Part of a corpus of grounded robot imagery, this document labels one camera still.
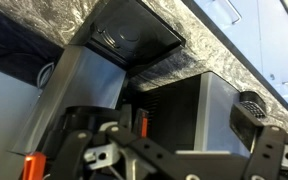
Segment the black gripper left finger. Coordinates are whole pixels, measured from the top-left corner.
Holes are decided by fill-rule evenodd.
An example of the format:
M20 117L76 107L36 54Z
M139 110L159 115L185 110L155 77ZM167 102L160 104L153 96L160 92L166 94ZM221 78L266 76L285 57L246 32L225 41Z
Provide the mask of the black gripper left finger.
M88 180L109 169L119 180L186 180L189 166L148 138L113 125L94 134L71 132L50 170L49 180Z

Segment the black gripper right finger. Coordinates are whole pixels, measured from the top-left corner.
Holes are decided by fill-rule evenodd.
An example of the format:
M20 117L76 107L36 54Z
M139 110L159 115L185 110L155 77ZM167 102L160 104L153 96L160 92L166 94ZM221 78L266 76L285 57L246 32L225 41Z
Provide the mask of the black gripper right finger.
M230 128L251 153L243 180L288 180L288 133L276 125L264 125L241 104L234 104Z

